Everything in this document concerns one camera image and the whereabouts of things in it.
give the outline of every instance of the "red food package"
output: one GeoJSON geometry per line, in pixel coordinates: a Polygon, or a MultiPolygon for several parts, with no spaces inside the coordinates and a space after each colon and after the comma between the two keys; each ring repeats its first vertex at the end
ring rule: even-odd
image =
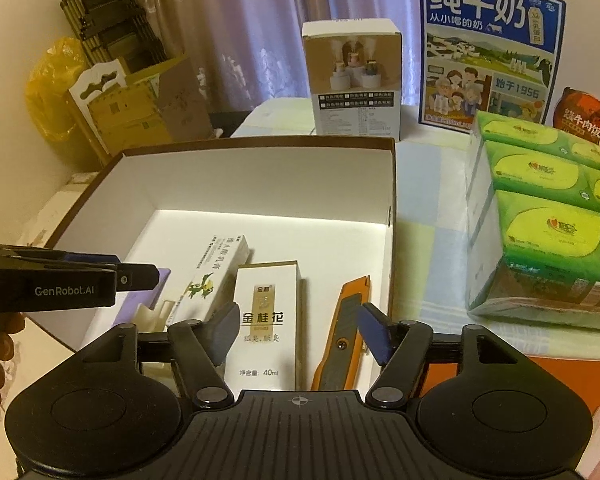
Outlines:
{"type": "Polygon", "coordinates": [[[600,101],[586,92],[565,88],[555,107],[554,128],[600,146],[600,101]]]}

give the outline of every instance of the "open box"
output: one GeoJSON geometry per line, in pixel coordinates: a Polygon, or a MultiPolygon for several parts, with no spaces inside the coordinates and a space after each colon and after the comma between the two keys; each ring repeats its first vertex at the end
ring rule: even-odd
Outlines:
{"type": "MultiPolygon", "coordinates": [[[[171,269],[158,304],[180,297],[213,235],[245,235],[251,263],[297,260],[307,388],[345,282],[369,275],[370,300],[389,312],[394,224],[391,139],[246,137],[119,154],[47,246],[171,269]]],[[[79,349],[112,326],[116,308],[30,316],[79,349]]],[[[378,373],[364,354],[356,380],[361,394],[378,373]]]]}

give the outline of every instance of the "barcode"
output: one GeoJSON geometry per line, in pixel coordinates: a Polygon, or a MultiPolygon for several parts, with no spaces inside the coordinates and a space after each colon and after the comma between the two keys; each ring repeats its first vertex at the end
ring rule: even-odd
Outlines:
{"type": "Polygon", "coordinates": [[[582,306],[596,306],[600,302],[600,282],[596,282],[586,298],[580,302],[582,306]]]}

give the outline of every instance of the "yellow plastic bag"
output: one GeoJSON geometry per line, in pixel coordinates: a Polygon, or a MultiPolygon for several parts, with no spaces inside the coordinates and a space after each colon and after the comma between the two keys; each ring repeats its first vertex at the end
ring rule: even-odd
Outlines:
{"type": "Polygon", "coordinates": [[[80,41],[61,38],[35,65],[24,92],[37,130],[61,160],[78,171],[102,167],[67,102],[68,89],[88,67],[80,41]]]}

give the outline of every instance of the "ribbed black surface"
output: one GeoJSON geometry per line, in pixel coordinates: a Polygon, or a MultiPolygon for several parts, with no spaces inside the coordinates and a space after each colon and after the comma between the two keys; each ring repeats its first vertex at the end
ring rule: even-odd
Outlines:
{"type": "MultiPolygon", "coordinates": [[[[44,478],[28,474],[27,480],[44,478]]],[[[469,480],[433,456],[398,413],[356,392],[246,392],[200,413],[167,453],[120,480],[469,480]]],[[[556,480],[576,480],[564,473],[556,480]]]]}

